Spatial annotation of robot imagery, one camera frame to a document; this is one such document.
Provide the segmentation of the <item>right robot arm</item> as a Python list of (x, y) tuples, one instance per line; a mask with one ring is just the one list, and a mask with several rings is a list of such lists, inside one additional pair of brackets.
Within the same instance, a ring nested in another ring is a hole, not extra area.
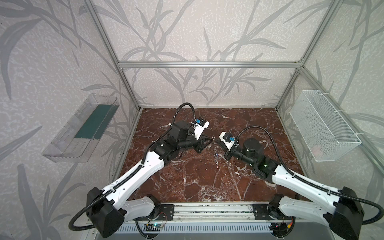
[(294, 200), (278, 195), (270, 202), (270, 215), (303, 218), (328, 226), (345, 240), (357, 240), (363, 225), (364, 210), (356, 193), (322, 185), (285, 167), (264, 155), (263, 146), (254, 138), (242, 147), (230, 133), (222, 133), (219, 143), (225, 158), (236, 158), (252, 167), (253, 173), (269, 183), (283, 186), (302, 195), (306, 200)]

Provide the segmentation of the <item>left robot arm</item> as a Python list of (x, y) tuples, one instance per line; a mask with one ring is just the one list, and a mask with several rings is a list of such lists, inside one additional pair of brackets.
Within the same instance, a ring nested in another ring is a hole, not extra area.
[(161, 203), (155, 197), (131, 201), (130, 196), (180, 152), (193, 149), (201, 153), (212, 142), (203, 135), (209, 124), (202, 118), (193, 123), (172, 124), (167, 137), (154, 142), (132, 169), (103, 189), (94, 187), (88, 192), (86, 215), (103, 238), (110, 237), (126, 221), (155, 217), (160, 213)]

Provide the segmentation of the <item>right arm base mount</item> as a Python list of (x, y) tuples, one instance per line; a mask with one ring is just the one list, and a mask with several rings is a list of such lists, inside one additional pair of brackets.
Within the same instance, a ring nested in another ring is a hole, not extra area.
[(278, 207), (267, 204), (252, 204), (251, 211), (254, 214), (255, 220), (266, 221), (291, 221), (292, 218), (284, 215)]

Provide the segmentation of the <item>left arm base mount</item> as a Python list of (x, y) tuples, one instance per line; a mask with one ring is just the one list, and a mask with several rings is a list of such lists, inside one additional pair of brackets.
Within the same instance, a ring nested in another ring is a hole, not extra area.
[(156, 205), (152, 210), (148, 220), (161, 220), (161, 221), (171, 221), (174, 218), (175, 205), (173, 204), (161, 204)]

